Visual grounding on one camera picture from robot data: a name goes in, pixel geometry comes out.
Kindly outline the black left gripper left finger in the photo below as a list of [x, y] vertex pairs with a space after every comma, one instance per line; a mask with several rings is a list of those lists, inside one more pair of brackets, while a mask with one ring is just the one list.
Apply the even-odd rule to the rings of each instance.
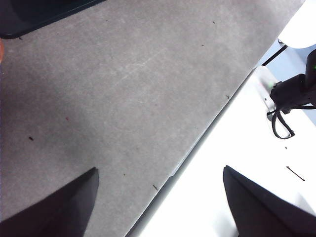
[[0, 223], [2, 237], [82, 237], [95, 206], [94, 167], [43, 200]]

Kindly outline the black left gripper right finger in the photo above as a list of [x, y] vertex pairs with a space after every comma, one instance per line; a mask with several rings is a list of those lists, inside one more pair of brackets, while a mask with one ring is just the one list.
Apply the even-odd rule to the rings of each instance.
[[226, 197], [241, 237], [314, 237], [316, 217], [282, 200], [230, 166], [223, 169]]

